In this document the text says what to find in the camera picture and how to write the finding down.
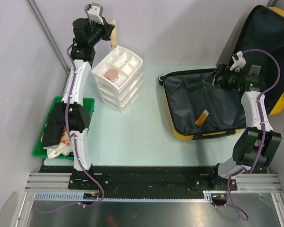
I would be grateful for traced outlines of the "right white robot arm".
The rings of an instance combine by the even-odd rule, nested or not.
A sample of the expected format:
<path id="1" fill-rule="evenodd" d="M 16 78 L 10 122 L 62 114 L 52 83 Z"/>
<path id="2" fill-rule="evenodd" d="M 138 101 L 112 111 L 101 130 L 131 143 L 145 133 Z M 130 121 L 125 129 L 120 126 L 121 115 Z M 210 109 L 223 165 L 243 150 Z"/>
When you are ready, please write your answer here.
<path id="1" fill-rule="evenodd" d="M 267 117 L 260 70 L 260 66 L 250 66 L 244 71 L 240 66 L 231 69 L 225 64 L 215 70 L 213 84 L 239 96 L 246 120 L 246 128 L 234 145 L 232 157 L 217 164 L 216 173 L 209 177 L 209 185 L 215 190 L 239 174 L 268 167 L 281 143 L 281 134 L 274 132 Z"/>

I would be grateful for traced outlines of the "green plastic tray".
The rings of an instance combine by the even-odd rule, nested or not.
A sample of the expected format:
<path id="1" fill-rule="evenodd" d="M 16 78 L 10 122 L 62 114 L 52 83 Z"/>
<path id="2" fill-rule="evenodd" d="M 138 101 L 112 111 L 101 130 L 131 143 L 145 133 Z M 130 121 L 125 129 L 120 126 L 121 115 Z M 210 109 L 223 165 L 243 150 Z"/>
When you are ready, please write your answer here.
<path id="1" fill-rule="evenodd" d="M 45 131 L 46 124 L 48 122 L 48 118 L 49 118 L 50 113 L 52 112 L 55 104 L 61 102 L 61 100 L 62 100 L 62 96 L 56 96 L 52 101 L 51 107 L 50 107 L 50 109 L 47 113 L 45 122 L 42 126 L 42 129 L 40 131 L 40 134 L 38 136 L 38 139 L 36 141 L 35 147 L 34 147 L 33 152 L 32 152 L 32 155 L 34 157 L 48 158 L 46 149 L 44 149 L 42 147 L 41 138 L 42 138 L 42 135 Z M 94 112 L 94 107 L 95 107 L 95 100 L 93 98 L 83 98 L 83 107 L 86 108 L 89 111 L 89 114 L 92 117 L 93 112 Z"/>

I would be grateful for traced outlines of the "brown octagonal compact case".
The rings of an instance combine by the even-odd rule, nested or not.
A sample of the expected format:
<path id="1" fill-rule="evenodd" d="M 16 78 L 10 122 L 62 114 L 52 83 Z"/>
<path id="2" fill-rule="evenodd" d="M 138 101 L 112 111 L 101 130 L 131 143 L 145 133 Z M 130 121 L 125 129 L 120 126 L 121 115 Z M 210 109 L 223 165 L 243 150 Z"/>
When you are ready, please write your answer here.
<path id="1" fill-rule="evenodd" d="M 111 82 L 117 81 L 119 79 L 118 71 L 115 69 L 109 69 L 105 73 L 105 78 Z"/>

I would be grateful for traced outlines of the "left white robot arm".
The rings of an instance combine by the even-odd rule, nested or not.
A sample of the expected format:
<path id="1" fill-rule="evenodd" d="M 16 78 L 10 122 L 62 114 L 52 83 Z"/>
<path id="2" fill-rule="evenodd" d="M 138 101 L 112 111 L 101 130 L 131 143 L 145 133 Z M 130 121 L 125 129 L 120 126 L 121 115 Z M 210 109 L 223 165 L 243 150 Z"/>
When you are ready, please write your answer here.
<path id="1" fill-rule="evenodd" d="M 78 18 L 73 21 L 74 38 L 67 49 L 72 67 L 63 98 L 56 103 L 49 114 L 42 146 L 49 148 L 60 143 L 65 129 L 74 145 L 74 169 L 88 171 L 92 166 L 88 154 L 87 133 L 91 114 L 83 106 L 83 93 L 95 57 L 95 45 L 109 41 L 115 26 L 106 22 L 103 16 Z"/>

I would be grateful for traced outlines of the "white garment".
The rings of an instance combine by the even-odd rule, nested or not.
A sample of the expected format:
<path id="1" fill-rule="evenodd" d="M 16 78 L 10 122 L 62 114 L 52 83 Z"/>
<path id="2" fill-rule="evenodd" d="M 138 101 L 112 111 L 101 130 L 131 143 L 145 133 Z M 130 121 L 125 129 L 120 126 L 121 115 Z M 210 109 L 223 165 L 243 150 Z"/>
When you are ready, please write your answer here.
<path id="1" fill-rule="evenodd" d="M 57 146 L 54 145 L 51 147 L 45 147 L 44 149 L 46 150 L 46 154 L 49 159 L 57 158 L 60 156 L 67 157 L 74 151 L 74 148 L 71 142 L 66 142 L 66 143 L 61 142 Z"/>

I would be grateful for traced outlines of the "white plastic drawer organizer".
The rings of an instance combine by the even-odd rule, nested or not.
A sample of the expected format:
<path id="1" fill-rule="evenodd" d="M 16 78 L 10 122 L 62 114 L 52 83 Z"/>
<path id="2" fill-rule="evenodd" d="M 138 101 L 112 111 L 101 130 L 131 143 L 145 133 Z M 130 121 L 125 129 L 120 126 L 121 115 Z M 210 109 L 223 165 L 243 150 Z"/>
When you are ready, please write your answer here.
<path id="1" fill-rule="evenodd" d="M 119 79 L 111 82 L 105 78 L 109 69 L 118 71 Z M 117 46 L 91 73 L 103 103 L 125 113 L 143 90 L 143 60 L 134 52 Z"/>

